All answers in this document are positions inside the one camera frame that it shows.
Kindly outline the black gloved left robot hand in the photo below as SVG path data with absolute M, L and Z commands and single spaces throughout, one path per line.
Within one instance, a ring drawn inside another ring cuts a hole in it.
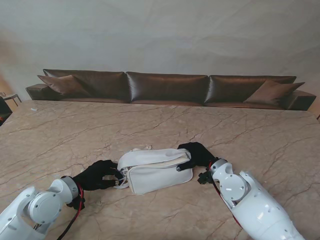
M 72 180 L 85 191 L 105 190 L 123 182 L 118 164 L 111 160 L 98 160 Z

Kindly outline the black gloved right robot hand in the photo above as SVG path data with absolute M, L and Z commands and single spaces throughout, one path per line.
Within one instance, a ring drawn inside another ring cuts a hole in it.
M 190 153 L 190 160 L 176 167 L 178 172 L 194 167 L 208 167 L 219 159 L 199 142 L 183 143 L 178 146 L 178 149 L 185 149 Z

